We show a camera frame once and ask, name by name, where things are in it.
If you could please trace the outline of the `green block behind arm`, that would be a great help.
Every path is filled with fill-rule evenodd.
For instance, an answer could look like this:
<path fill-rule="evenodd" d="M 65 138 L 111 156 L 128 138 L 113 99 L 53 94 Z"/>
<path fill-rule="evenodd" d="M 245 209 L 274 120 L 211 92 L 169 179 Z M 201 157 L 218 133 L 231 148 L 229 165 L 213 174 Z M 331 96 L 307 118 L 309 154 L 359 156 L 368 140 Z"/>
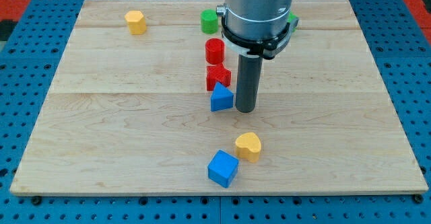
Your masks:
<path fill-rule="evenodd" d="M 290 12 L 288 16 L 288 23 L 290 24 L 290 31 L 295 32 L 298 26 L 299 17 L 294 13 Z"/>

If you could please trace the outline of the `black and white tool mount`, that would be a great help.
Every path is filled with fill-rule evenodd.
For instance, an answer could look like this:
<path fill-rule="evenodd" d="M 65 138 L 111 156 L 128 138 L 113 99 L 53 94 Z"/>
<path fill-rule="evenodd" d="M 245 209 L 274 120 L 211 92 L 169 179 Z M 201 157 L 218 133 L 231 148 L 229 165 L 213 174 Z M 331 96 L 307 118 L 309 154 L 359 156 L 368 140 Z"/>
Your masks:
<path fill-rule="evenodd" d="M 290 24 L 287 21 L 285 28 L 277 36 L 266 40 L 249 40 L 231 32 L 226 25 L 225 17 L 222 17 L 221 23 L 222 38 L 225 45 L 236 51 L 239 55 L 250 58 L 261 57 L 266 60 L 273 59 L 288 45 L 293 33 L 290 31 Z"/>

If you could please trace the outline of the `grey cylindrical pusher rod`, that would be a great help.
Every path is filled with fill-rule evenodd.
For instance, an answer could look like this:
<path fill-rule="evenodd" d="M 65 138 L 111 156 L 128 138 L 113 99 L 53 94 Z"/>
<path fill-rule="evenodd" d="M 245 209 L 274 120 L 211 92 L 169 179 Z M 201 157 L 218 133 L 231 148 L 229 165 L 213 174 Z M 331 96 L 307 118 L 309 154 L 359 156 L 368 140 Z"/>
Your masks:
<path fill-rule="evenodd" d="M 263 59 L 238 56 L 236 109 L 249 113 L 255 109 Z"/>

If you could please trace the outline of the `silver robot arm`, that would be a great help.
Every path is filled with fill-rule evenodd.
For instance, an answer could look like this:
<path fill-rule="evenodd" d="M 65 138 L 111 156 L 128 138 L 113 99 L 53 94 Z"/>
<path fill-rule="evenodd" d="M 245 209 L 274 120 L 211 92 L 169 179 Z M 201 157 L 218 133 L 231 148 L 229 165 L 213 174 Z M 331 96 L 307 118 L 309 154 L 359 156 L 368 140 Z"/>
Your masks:
<path fill-rule="evenodd" d="M 290 41 L 298 18 L 289 18 L 292 0 L 224 0 L 215 9 L 222 38 L 238 53 L 235 107 L 255 109 L 264 60 L 274 59 Z"/>

